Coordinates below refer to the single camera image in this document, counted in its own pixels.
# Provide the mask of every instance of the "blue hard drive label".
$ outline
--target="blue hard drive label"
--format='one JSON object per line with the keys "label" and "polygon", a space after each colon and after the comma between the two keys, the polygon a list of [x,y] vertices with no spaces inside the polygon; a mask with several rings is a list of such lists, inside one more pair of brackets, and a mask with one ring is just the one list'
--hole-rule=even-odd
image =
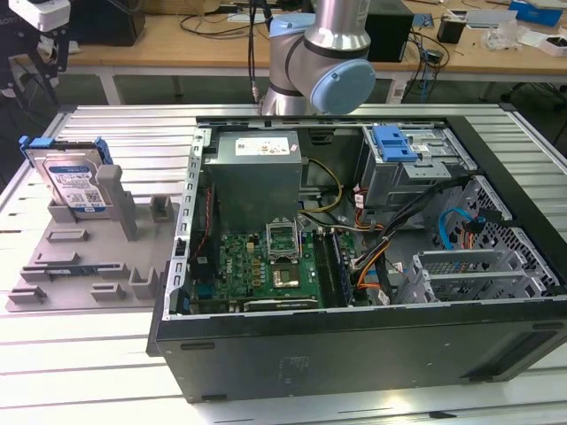
{"label": "blue hard drive label", "polygon": [[51,181],[67,205],[80,213],[100,213],[106,204],[98,187],[91,181],[87,166],[50,166]]}

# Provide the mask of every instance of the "floor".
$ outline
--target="floor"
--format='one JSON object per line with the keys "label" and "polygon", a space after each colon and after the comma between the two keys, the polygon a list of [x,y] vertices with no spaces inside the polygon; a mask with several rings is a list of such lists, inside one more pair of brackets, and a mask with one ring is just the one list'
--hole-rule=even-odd
{"label": "floor", "polygon": [[[175,99],[171,79],[167,77],[121,76],[118,84],[128,104],[248,104],[250,94],[248,80],[235,77],[183,77],[184,97]],[[265,92],[268,79],[259,80],[260,91]],[[467,104],[478,103],[478,94],[484,83],[441,81],[431,94],[429,103]],[[369,103],[383,103],[389,81],[377,81]],[[488,102],[500,102],[500,94],[509,90],[511,84],[499,83]],[[22,157],[18,150],[21,135],[38,136],[55,115],[57,107],[50,103],[35,82],[27,85],[33,97],[32,112],[25,114],[13,100],[0,98],[0,190],[18,169]],[[83,75],[62,75],[57,87],[61,104],[106,104],[105,94],[97,77]],[[420,94],[409,94],[406,103],[418,103]],[[567,120],[567,109],[554,112],[556,98],[545,90],[526,85],[512,97],[511,103],[550,141]],[[557,141],[557,148],[567,151],[567,131]]]}

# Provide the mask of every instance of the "blue cable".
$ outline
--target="blue cable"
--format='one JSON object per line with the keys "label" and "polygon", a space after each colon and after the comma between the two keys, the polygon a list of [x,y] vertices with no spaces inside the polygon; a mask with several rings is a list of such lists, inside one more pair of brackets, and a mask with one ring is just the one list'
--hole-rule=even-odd
{"label": "blue cable", "polygon": [[472,216],[462,208],[449,208],[439,216],[439,235],[441,236],[441,241],[443,241],[445,248],[451,251],[453,249],[453,245],[449,241],[449,236],[447,236],[447,231],[445,229],[445,217],[449,213],[459,213],[467,221],[474,221],[475,219],[473,219]]}

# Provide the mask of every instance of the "motherboard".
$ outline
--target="motherboard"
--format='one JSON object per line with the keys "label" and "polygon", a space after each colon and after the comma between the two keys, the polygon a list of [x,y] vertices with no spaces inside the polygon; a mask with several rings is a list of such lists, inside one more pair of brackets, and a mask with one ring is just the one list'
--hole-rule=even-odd
{"label": "motherboard", "polygon": [[[350,286],[347,265],[356,254],[353,236],[297,232],[295,225],[290,229],[268,226],[259,234],[221,235],[218,273],[212,281],[195,283],[191,303],[200,313],[326,307],[329,286]],[[325,250],[325,240],[332,255]],[[333,267],[340,282],[328,282]],[[351,297],[337,292],[341,299]]]}

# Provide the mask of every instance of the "green circuit board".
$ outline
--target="green circuit board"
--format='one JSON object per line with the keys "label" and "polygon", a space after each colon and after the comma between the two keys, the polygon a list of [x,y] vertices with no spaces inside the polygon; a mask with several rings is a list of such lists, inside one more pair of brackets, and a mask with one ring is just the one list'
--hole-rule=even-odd
{"label": "green circuit board", "polygon": [[[342,234],[339,246],[345,258],[354,255],[353,237]],[[284,237],[272,239],[272,250],[292,247]],[[257,235],[222,235],[220,277],[215,280],[211,299],[232,300],[243,298],[278,299],[311,298],[319,307],[322,297],[315,265],[313,236],[301,234],[301,256],[297,262],[272,264],[268,259],[266,233]]]}

